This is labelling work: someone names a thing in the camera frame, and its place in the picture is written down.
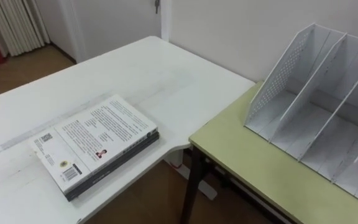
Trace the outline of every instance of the metal file organizer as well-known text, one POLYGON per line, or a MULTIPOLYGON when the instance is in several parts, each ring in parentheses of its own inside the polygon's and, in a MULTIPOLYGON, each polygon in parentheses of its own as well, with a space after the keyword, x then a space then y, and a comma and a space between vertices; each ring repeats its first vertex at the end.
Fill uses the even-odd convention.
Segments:
POLYGON ((316 24, 297 33, 245 127, 358 198, 358 37, 316 24))

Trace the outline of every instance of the qr code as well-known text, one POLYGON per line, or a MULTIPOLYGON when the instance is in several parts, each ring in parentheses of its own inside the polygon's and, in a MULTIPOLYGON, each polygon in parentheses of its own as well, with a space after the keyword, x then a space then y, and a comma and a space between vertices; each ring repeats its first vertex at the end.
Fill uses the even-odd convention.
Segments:
POLYGON ((41 137, 41 140, 42 140, 43 142, 46 142, 46 141, 48 141, 48 140, 50 140, 50 139, 52 139, 52 135, 51 135, 50 133, 48 133, 48 134, 46 134, 46 135, 44 135, 44 136, 41 137))

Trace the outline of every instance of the book spine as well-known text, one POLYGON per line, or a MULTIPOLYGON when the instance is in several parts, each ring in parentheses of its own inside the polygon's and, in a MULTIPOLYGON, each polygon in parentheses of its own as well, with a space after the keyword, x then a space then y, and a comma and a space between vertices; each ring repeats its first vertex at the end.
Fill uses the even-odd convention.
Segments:
POLYGON ((131 144, 130 146, 128 146, 126 149, 124 149, 122 152, 120 152, 119 154, 117 154, 116 156, 114 156, 113 158, 111 158, 109 160, 109 162, 104 163, 103 165, 101 165, 100 167, 98 167, 97 169, 95 169, 94 171, 92 171, 90 174, 88 174, 86 177, 82 178, 80 181, 78 181, 76 184, 72 185, 69 189, 67 189, 66 191, 64 191, 63 193, 67 193, 75 188, 77 188, 77 186, 81 185, 82 183, 86 182, 89 178, 91 178, 92 176, 96 175, 98 172, 100 172, 101 170, 103 170, 104 168, 106 168, 108 165, 110 165, 112 162, 114 162, 115 160, 119 159, 121 156, 123 156, 125 153, 127 153, 128 151, 130 151, 131 149, 137 147, 139 144, 142 144, 146 139, 148 139, 150 136, 152 136, 153 134, 155 134, 157 132, 157 128, 150 131, 149 133, 147 133, 144 137, 140 138, 138 141, 134 142, 133 144, 131 144))
POLYGON ((86 181, 82 182, 82 184, 77 185, 74 189, 69 190, 65 197, 70 202, 74 198, 77 198, 80 194, 82 194, 84 191, 88 190, 90 187, 92 187, 94 184, 105 178, 108 174, 110 174, 112 171, 116 170, 118 167, 126 163, 129 159, 136 156, 138 153, 143 151, 143 149, 149 147, 153 142, 158 140, 160 137, 159 133, 154 133, 151 135, 147 140, 144 142, 141 142, 137 145, 137 148, 134 150, 128 152, 124 156, 121 156, 116 161, 108 164, 104 169, 100 170, 95 175, 92 175, 89 177, 86 181))

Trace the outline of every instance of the barcode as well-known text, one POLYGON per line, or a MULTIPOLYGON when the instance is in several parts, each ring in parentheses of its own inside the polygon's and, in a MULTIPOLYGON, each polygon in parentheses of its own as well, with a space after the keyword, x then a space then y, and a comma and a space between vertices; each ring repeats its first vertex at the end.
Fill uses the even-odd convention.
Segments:
POLYGON ((52 135, 50 133, 48 133, 48 134, 42 136, 41 139, 43 142, 46 142, 46 141, 52 139, 52 135))
POLYGON ((68 170, 63 172, 63 175, 65 176, 67 181, 71 181, 71 179, 76 177, 78 175, 78 173, 74 167, 70 167, 68 170))

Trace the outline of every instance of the white curtain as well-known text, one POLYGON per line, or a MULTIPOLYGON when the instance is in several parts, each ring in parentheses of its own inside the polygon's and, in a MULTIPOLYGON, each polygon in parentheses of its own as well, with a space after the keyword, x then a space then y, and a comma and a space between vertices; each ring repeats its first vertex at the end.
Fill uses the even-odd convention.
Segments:
POLYGON ((49 42, 34 0, 0 0, 0 51, 3 56, 30 52, 49 42))

